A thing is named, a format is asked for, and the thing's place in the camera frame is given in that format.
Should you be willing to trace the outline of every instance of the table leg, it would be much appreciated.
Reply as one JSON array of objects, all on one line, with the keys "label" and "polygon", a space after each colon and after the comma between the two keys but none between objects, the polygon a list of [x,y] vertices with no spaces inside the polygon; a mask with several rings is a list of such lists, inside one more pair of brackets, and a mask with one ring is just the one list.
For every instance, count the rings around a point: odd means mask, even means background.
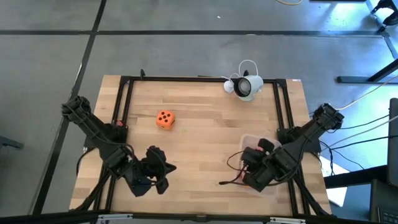
[{"label": "table leg", "polygon": [[[397,69],[398,69],[398,59],[395,59],[393,62],[391,62],[386,67],[382,68],[380,71],[378,71],[376,74],[374,74],[371,77],[342,76],[342,77],[337,77],[337,82],[338,83],[355,83],[355,84],[362,84],[362,83],[382,84],[384,82],[381,82],[381,80],[383,78],[387,77],[388,75],[390,75],[392,72],[396,71]],[[389,82],[389,84],[398,84],[398,79]]]},{"label": "table leg", "polygon": [[324,177],[326,189],[370,183],[373,179],[386,182],[387,165]]}]

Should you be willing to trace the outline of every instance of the concrete floor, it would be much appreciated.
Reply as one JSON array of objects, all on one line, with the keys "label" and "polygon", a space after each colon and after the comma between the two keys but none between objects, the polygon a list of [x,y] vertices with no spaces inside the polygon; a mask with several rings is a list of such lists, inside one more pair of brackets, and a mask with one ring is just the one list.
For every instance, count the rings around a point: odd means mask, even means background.
[{"label": "concrete floor", "polygon": [[[90,30],[99,5],[99,0],[4,0],[0,2],[0,30]],[[99,29],[339,31],[377,30],[377,26],[363,2],[304,0],[298,6],[284,6],[270,0],[113,0],[106,4]],[[396,28],[388,31],[395,40]],[[86,35],[0,35],[0,135],[25,143],[23,150],[4,147],[0,151],[2,217],[29,212],[60,122],[60,104],[68,99],[87,40]],[[141,68],[148,76],[229,75],[243,59],[256,61],[263,78],[301,79],[310,111],[324,102],[342,107],[375,88],[336,84],[337,76],[372,75],[393,60],[379,36],[97,36],[79,94],[94,104],[103,75],[138,75]],[[388,114],[389,99],[397,95],[396,86],[380,88],[343,111],[344,126]],[[322,140],[333,143],[365,129],[325,134]],[[351,142],[386,135],[387,126]],[[67,211],[83,140],[82,132],[70,126],[44,212]],[[387,141],[370,142],[340,152],[364,167],[373,167],[386,163],[386,145]],[[339,155],[335,162],[348,170],[360,169]],[[345,207],[333,207],[333,213],[366,219],[366,208],[356,207],[350,199],[358,192],[369,194],[366,187],[362,189],[349,190]]]}]

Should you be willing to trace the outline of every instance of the wooden table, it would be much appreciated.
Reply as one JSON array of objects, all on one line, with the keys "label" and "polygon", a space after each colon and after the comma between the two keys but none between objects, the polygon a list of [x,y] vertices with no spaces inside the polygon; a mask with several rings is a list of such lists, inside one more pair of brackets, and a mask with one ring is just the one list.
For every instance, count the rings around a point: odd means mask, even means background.
[{"label": "wooden table", "polygon": [[[105,123],[111,121],[119,80],[117,75],[103,78],[95,115]],[[287,85],[294,123],[303,125],[309,118],[301,81],[287,80]],[[279,95],[283,102],[282,90]],[[175,113],[173,130],[164,131],[156,126],[155,117],[160,110]],[[239,141],[243,134],[276,138],[279,126],[271,84],[264,84],[262,92],[252,102],[243,102],[235,94],[225,93],[222,83],[135,81],[127,125],[127,142],[132,144],[139,159],[145,156],[149,146],[156,145],[165,152],[167,162],[177,166],[177,170],[167,176],[170,186],[163,195],[158,195],[152,188],[144,196],[134,197],[124,180],[117,181],[111,211],[292,214],[287,184],[266,187],[261,193],[239,185],[218,185],[219,181],[236,176],[236,171],[226,165],[226,160],[240,150]],[[238,158],[231,164],[238,167]],[[79,206],[96,185],[101,165],[98,150],[83,158],[70,208]],[[309,191],[323,209],[330,212],[317,158],[305,153],[302,167]],[[295,187],[298,210],[302,213],[299,189]],[[108,187],[105,187],[101,208],[104,208],[107,191]]]}]

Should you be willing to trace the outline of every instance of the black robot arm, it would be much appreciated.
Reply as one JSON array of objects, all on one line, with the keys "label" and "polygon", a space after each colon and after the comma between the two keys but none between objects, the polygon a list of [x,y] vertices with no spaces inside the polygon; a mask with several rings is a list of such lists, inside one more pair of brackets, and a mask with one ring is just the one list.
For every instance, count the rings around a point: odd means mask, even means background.
[{"label": "black robot arm", "polygon": [[261,139],[258,146],[263,151],[250,147],[245,148],[241,160],[246,168],[243,182],[261,192],[272,180],[283,183],[294,179],[301,191],[310,202],[314,211],[324,215],[325,212],[316,203],[308,189],[299,178],[297,171],[303,159],[304,149],[329,129],[339,129],[344,116],[329,104],[321,105],[313,115],[311,121],[304,126],[288,131],[283,137],[285,143],[274,149],[274,145],[266,139]]},{"label": "black robot arm", "polygon": [[63,104],[62,116],[79,126],[98,148],[110,175],[117,179],[123,177],[136,197],[144,195],[152,186],[156,186],[159,194],[166,191],[169,183],[165,176],[176,167],[166,162],[164,152],[158,147],[148,148],[146,158],[140,161],[130,145],[117,141],[117,137],[122,136],[119,132],[126,129],[104,124],[91,112],[90,102],[82,96]]}]

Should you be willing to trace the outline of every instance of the orange dice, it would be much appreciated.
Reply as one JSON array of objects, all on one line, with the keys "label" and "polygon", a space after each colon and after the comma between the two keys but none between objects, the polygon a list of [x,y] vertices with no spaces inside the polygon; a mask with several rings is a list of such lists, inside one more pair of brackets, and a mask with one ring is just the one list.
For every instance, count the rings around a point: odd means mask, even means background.
[{"label": "orange dice", "polygon": [[156,117],[156,125],[162,129],[171,130],[175,121],[175,115],[171,111],[162,110]]}]

